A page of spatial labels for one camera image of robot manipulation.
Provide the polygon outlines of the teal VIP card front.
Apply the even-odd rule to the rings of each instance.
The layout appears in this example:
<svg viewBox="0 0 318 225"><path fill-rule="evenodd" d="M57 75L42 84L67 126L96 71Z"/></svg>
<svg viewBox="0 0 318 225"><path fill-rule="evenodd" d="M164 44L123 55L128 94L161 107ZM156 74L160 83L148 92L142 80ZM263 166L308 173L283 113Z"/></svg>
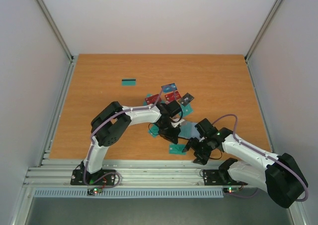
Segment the teal VIP card front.
<svg viewBox="0 0 318 225"><path fill-rule="evenodd" d="M185 144L170 144L169 154L186 155L186 152L183 152L184 148Z"/></svg>

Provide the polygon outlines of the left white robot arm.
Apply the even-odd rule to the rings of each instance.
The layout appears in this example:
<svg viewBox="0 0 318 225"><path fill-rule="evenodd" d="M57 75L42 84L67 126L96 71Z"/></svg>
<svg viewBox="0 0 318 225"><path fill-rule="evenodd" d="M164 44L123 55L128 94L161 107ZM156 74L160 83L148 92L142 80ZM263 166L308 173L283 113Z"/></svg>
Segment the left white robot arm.
<svg viewBox="0 0 318 225"><path fill-rule="evenodd" d="M99 181L108 148L119 141L129 126L154 124L159 129L159 136L176 144L184 122L181 106L176 101L139 107L122 106L117 101L110 103L91 122L91 142L83 161L83 180L88 184Z"/></svg>

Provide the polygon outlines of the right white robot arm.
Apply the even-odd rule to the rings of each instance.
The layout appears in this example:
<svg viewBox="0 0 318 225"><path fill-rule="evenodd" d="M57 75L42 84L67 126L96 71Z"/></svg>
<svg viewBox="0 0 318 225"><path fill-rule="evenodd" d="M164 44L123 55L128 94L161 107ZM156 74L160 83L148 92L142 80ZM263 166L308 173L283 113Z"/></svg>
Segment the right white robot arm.
<svg viewBox="0 0 318 225"><path fill-rule="evenodd" d="M288 153L277 155L262 150L242 139L235 130L217 129L208 119L186 122L181 130L188 140L184 151L194 151L195 164L206 165L213 150L233 155L219 166L222 182L252 185L266 192L282 208L308 199L308 182Z"/></svg>

